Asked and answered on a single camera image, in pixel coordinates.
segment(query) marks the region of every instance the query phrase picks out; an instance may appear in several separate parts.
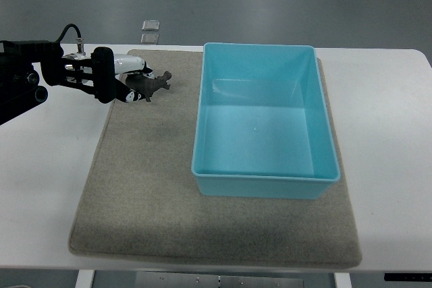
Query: gray felt mat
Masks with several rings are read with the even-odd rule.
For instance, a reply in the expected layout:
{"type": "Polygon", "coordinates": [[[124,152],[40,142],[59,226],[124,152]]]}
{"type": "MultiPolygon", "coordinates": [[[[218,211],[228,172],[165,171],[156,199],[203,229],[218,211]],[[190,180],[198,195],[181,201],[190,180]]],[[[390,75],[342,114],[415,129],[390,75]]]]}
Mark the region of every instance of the gray felt mat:
{"type": "Polygon", "coordinates": [[[203,196],[190,170],[202,53],[129,54],[156,75],[172,72],[171,89],[151,103],[112,104],[71,230],[72,253],[222,266],[360,263],[338,148],[342,178],[317,200],[203,196]]]}

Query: black cable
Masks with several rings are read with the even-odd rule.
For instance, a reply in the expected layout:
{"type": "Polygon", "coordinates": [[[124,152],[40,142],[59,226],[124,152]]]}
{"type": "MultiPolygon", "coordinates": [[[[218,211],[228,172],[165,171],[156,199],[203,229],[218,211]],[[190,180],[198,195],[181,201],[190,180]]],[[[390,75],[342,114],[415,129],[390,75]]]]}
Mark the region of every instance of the black cable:
{"type": "Polygon", "coordinates": [[[68,25],[65,26],[65,28],[63,29],[63,32],[61,32],[59,38],[55,42],[61,42],[61,40],[63,40],[63,37],[65,37],[66,33],[68,32],[68,30],[71,27],[75,28],[76,34],[77,34],[78,38],[81,38],[81,32],[80,32],[80,29],[77,27],[77,25],[75,25],[75,24],[68,24],[68,25]]]}

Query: light blue plastic bin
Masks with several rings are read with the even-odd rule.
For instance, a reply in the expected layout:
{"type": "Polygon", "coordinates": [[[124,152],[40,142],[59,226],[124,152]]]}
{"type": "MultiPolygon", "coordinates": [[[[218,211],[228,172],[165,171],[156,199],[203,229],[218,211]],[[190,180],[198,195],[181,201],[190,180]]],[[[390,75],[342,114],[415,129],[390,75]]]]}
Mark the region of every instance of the light blue plastic bin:
{"type": "Polygon", "coordinates": [[[192,173],[212,196],[315,199],[339,180],[314,48],[204,46],[192,173]]]}

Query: gray floor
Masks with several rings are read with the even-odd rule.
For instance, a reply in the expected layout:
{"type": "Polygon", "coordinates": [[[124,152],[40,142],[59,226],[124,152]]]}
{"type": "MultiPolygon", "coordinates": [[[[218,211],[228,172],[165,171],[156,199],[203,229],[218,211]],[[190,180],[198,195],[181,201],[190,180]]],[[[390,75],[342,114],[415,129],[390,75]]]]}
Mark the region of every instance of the gray floor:
{"type": "Polygon", "coordinates": [[[351,274],[352,288],[432,288],[431,282],[384,281],[383,272],[351,274]]]}
{"type": "Polygon", "coordinates": [[[0,269],[0,287],[74,288],[77,276],[77,270],[0,269]]]}
{"type": "MultiPolygon", "coordinates": [[[[418,49],[432,63],[431,17],[432,0],[0,0],[0,39],[55,40],[72,22],[88,43],[138,44],[142,22],[159,20],[160,45],[418,49]]],[[[65,42],[73,41],[70,33],[65,42]]],[[[8,272],[9,278],[16,271],[8,272]]],[[[383,284],[381,274],[357,275],[353,286],[411,287],[383,284]]]]}
{"type": "MultiPolygon", "coordinates": [[[[272,278],[284,278],[284,279],[301,279],[303,280],[304,288],[335,288],[335,283],[333,279],[333,274],[329,273],[284,273],[284,274],[220,274],[222,276],[221,278],[221,287],[229,287],[229,284],[226,283],[227,280],[223,280],[223,278],[227,278],[224,276],[235,276],[238,278],[241,277],[251,277],[254,275],[255,278],[258,277],[272,277],[272,278]]],[[[162,274],[161,276],[165,276],[165,279],[171,279],[170,282],[176,282],[177,285],[174,287],[187,287],[183,280],[176,279],[176,277],[180,277],[181,274],[162,274]]],[[[194,277],[203,277],[200,274],[195,275],[194,277]]],[[[144,288],[143,284],[146,283],[145,281],[146,274],[137,274],[136,272],[132,271],[96,271],[94,275],[93,280],[93,287],[92,288],[144,288]]],[[[161,283],[160,285],[157,285],[158,287],[168,287],[167,285],[164,285],[161,283]]],[[[149,285],[148,287],[155,288],[156,285],[149,285]]]]}

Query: white robot part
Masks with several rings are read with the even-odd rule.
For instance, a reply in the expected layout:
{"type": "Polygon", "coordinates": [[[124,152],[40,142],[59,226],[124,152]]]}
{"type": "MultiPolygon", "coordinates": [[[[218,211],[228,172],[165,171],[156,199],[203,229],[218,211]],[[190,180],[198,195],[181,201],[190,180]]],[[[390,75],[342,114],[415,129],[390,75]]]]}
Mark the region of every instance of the white robot part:
{"type": "MultiPolygon", "coordinates": [[[[90,57],[87,57],[86,55],[82,53],[71,53],[64,55],[63,57],[68,59],[73,59],[76,61],[84,60],[84,59],[90,59],[90,57]]],[[[115,74],[142,74],[145,77],[148,77],[150,79],[155,79],[155,75],[153,72],[150,73],[144,73],[143,69],[147,67],[151,69],[147,62],[144,59],[141,59],[140,57],[134,57],[132,55],[124,55],[124,54],[115,54],[114,55],[114,73],[115,74]]],[[[74,70],[74,67],[72,65],[67,65],[66,69],[70,69],[71,71],[74,70]]],[[[84,73],[91,74],[92,70],[89,67],[83,67],[84,73]]]]}
{"type": "Polygon", "coordinates": [[[115,54],[114,55],[114,71],[115,74],[128,74],[132,72],[141,73],[148,78],[154,79],[153,73],[144,74],[141,71],[146,67],[146,61],[140,57],[132,55],[115,54]]]}

